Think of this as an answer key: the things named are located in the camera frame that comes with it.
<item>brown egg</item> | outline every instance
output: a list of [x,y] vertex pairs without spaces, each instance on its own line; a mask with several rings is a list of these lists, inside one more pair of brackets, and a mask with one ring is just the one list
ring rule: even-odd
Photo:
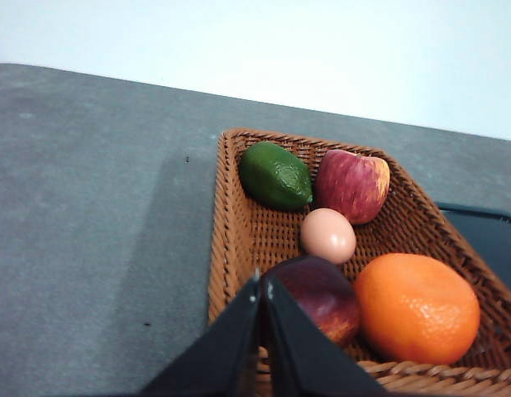
[[309,255],[320,256],[335,265],[355,253],[353,226],[341,213],[330,208],[315,209],[303,220],[300,240]]

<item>dark red apple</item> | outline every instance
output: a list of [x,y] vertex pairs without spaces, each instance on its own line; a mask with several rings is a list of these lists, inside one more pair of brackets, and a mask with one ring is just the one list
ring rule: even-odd
[[344,347],[356,335],[360,311],[355,291],[331,262],[318,256],[283,261],[263,274],[277,277],[298,305],[333,342]]
[[314,188],[316,205],[358,225],[373,220],[388,196],[389,167],[379,157],[334,149],[323,157]]

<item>gray table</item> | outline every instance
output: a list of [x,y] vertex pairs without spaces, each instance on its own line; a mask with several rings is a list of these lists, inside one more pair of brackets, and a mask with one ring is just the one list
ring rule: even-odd
[[511,213],[511,142],[0,65],[0,397],[134,391],[204,330],[217,139],[378,146]]

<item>apple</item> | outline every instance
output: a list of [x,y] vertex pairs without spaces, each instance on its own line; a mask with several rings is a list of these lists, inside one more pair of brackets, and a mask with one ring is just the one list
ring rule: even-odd
[[270,275],[281,281],[299,307],[337,345],[344,347],[357,334],[360,311],[355,290],[331,262],[318,256],[298,256],[270,268],[261,281]]
[[379,157],[333,149],[323,157],[315,180],[316,204],[344,215],[352,225],[373,220],[389,187],[388,163]]

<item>orange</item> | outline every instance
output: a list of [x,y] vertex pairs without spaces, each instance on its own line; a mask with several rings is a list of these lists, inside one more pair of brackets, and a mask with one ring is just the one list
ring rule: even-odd
[[354,287],[361,333],[389,360],[451,364],[469,350],[478,332],[480,306],[473,289],[431,257],[378,256]]

